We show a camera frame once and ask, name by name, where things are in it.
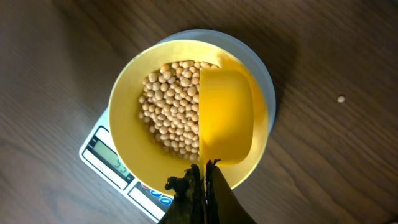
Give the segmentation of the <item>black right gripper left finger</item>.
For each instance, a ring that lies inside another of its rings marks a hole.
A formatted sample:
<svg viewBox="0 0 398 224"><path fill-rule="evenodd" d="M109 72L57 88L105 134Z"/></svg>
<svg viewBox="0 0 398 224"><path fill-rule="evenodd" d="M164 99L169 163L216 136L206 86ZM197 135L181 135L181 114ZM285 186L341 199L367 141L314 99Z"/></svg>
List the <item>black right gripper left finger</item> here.
<svg viewBox="0 0 398 224"><path fill-rule="evenodd" d="M200 168L192 164L185 170L183 177L169 177L166 190L175 192L174 199L159 224L203 224L205 211L203 206L204 189Z"/></svg>

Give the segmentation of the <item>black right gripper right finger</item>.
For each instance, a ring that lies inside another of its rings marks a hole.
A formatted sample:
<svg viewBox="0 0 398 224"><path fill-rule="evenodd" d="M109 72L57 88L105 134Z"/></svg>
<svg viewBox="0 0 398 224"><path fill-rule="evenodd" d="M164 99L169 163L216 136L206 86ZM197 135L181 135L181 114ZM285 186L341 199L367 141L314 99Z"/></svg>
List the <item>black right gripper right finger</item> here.
<svg viewBox="0 0 398 224"><path fill-rule="evenodd" d="M206 219L210 224L256 224L243 209L216 163L206 164Z"/></svg>

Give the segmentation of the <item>yellow plastic measuring scoop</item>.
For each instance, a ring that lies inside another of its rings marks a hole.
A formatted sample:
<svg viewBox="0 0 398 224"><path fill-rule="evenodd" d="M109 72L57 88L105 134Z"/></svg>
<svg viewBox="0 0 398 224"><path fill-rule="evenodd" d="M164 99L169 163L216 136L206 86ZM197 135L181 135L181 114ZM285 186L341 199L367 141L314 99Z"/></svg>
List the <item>yellow plastic measuring scoop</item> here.
<svg viewBox="0 0 398 224"><path fill-rule="evenodd" d="M254 132L252 83L239 70L204 68L200 77L199 142L202 167L218 160L229 185L244 179Z"/></svg>

